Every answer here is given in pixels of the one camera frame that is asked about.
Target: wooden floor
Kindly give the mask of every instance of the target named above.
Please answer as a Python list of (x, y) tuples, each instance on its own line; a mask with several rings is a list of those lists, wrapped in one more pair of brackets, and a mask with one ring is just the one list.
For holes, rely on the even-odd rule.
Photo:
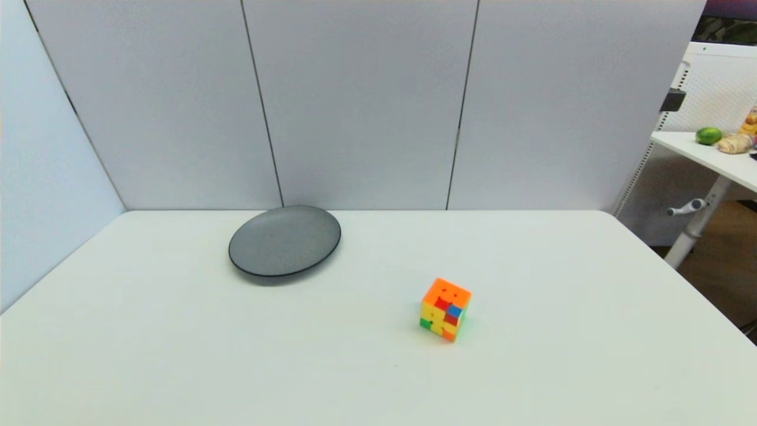
[[(667, 248), (653, 248), (663, 255)], [(736, 326), (757, 318), (757, 212), (723, 203), (678, 272)], [(757, 335), (752, 335), (757, 343)]]

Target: white table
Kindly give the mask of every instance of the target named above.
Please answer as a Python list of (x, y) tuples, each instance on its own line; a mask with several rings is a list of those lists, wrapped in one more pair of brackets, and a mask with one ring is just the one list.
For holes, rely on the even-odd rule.
[[(256, 212), (135, 211), (2, 316), (0, 424), (753, 426), (757, 349), (595, 211), (337, 211), (283, 287), (227, 258)], [(436, 277), (458, 341), (418, 325)]]
[(708, 206), (691, 218), (665, 257), (670, 266), (677, 268), (702, 236), (702, 231), (733, 182), (757, 191), (757, 161), (750, 158), (749, 154), (729, 155), (718, 151), (714, 146), (700, 145), (696, 143), (694, 133), (654, 132), (652, 141), (720, 174), (705, 197)]

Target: perforated white panel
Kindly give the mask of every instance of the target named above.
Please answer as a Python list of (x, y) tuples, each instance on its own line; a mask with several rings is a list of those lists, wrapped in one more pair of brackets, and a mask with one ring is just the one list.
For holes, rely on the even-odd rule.
[(680, 111), (662, 115), (657, 130), (735, 132), (757, 102), (757, 46), (692, 42), (671, 87), (687, 96)]

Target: orange face of cube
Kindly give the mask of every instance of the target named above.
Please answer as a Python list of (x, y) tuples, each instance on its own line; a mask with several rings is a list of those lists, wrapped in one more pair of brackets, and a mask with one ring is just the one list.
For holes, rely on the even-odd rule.
[(460, 309), (465, 309), (468, 306), (470, 298), (471, 292), (468, 290), (458, 287), (449, 281), (437, 278), (431, 288), (428, 289), (423, 302), (434, 306), (441, 299), (445, 304), (451, 303)]

